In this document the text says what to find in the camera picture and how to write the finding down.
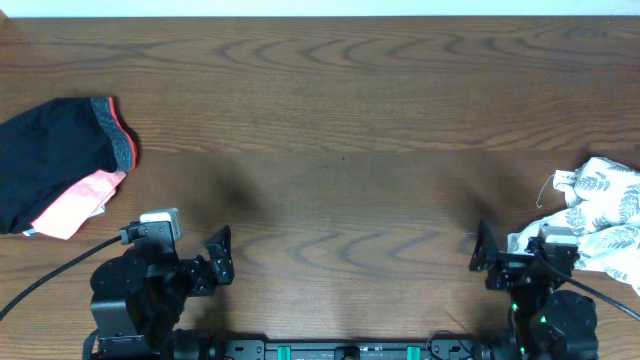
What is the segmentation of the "white fern print cloth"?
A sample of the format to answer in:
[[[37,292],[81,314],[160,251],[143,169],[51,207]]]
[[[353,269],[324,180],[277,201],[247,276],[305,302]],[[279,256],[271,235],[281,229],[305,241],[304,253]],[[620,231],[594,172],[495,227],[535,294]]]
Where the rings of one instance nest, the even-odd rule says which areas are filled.
[[[523,254],[544,225],[568,228],[577,238],[577,269],[603,272],[638,291],[639,172],[592,157],[574,171],[557,170],[551,180],[566,208],[509,234],[508,251]]]

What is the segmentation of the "black leggings with red waistband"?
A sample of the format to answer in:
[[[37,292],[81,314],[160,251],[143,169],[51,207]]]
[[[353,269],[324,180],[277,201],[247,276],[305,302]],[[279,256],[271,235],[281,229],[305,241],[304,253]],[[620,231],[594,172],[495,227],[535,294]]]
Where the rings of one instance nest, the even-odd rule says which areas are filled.
[[[1,124],[1,232],[31,227],[66,190],[98,170],[129,172],[136,144],[112,97],[56,98]]]

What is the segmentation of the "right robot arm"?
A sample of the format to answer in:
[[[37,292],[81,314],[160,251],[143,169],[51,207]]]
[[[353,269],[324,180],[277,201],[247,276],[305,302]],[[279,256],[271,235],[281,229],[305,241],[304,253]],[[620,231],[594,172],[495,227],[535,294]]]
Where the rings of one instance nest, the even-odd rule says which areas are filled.
[[[564,227],[542,226],[523,254],[497,245],[490,226],[479,224],[469,264],[487,273],[489,290],[506,292],[511,301],[508,328],[473,346],[474,359],[596,359],[595,302],[561,286],[571,280],[579,259],[577,238]]]

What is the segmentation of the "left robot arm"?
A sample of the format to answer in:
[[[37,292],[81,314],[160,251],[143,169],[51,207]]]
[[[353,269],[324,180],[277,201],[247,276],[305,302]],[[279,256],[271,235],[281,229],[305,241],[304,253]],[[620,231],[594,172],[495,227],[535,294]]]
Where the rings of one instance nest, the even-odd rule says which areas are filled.
[[[175,325],[190,297],[232,283],[231,230],[205,243],[209,257],[180,259],[170,221],[133,222],[119,230],[125,253],[93,273],[90,310],[97,325],[84,359],[223,359],[225,346],[206,331]]]

